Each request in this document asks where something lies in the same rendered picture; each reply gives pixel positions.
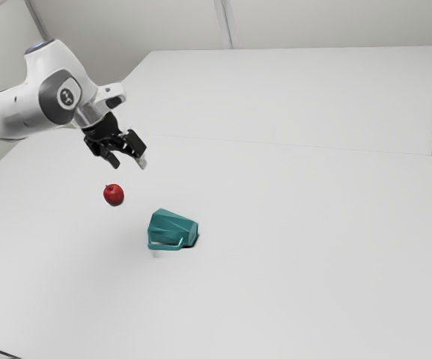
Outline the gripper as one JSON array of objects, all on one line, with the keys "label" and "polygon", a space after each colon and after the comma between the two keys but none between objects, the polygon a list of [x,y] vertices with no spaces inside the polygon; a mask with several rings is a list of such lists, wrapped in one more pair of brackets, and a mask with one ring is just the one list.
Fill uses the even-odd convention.
[{"label": "gripper", "polygon": [[122,140],[120,137],[122,131],[111,111],[105,114],[100,122],[83,129],[82,132],[84,142],[93,155],[102,157],[114,169],[118,169],[121,163],[112,151],[119,151],[123,148],[125,153],[133,158],[142,170],[147,167],[147,161],[144,157],[147,149],[146,144],[132,129],[127,130],[124,134],[124,140]]}]

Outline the teal faceted mug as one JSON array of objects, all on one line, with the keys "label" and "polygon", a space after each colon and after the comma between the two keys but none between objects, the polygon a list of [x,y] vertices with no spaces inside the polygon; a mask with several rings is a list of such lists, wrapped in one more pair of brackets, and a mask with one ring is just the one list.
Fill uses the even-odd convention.
[{"label": "teal faceted mug", "polygon": [[155,211],[147,228],[147,247],[157,251],[192,248],[198,239],[198,223],[166,209]]}]

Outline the red apple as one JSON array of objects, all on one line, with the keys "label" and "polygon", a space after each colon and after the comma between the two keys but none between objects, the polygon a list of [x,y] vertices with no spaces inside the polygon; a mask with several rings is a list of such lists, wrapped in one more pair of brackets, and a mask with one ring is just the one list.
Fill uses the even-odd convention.
[{"label": "red apple", "polygon": [[120,206],[124,202],[124,190],[120,185],[112,183],[103,189],[103,197],[110,206]]}]

